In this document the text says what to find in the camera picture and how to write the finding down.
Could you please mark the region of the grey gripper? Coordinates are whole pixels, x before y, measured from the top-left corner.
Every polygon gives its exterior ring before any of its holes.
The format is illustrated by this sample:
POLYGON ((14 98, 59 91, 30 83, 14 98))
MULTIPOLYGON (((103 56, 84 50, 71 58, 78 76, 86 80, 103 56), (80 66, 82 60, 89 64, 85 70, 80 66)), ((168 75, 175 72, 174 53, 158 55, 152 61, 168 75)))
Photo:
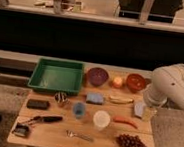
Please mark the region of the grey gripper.
POLYGON ((134 103, 134 115, 141 117, 144 122, 151 120, 152 117, 156 115, 156 109, 152 107, 146 108, 143 101, 138 101, 134 103))

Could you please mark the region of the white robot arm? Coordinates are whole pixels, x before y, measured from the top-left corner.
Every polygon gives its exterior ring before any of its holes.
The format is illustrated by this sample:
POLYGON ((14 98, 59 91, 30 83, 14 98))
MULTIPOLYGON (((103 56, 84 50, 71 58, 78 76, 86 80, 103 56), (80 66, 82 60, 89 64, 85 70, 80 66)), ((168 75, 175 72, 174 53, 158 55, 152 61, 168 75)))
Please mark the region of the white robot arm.
POLYGON ((156 68, 150 78, 150 84, 142 93, 143 99, 134 103, 136 117, 145 122, 149 121, 167 99, 174 101, 184 110, 184 64, 156 68))

